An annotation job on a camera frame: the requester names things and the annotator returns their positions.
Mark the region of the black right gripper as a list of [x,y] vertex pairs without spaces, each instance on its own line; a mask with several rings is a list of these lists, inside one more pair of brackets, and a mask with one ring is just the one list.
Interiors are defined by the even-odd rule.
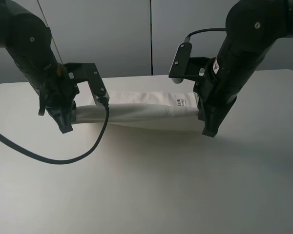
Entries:
[[215,137],[237,98],[237,74],[232,71],[198,72],[194,91],[199,97],[198,119],[204,122],[202,134]]

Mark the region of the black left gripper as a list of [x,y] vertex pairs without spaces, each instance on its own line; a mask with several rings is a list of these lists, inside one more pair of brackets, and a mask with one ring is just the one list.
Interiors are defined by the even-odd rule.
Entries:
[[73,131],[71,122],[76,120],[76,107],[68,107],[79,94],[79,88],[66,70],[59,70],[55,79],[47,79],[39,87],[38,115],[43,116],[47,110],[59,130],[66,134]]

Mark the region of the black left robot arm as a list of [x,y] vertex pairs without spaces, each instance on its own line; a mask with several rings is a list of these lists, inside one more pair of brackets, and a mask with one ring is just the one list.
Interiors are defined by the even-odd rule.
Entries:
[[48,113],[64,133],[71,125],[78,94],[64,65],[51,49],[51,30],[36,15],[12,0],[0,0],[0,48],[5,48],[39,96],[38,114]]

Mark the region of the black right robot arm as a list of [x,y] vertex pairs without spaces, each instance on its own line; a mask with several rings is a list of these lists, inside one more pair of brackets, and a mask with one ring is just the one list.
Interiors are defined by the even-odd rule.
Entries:
[[247,83],[276,40],[293,38],[293,0],[240,0],[226,18],[226,38],[196,86],[203,135],[215,137]]

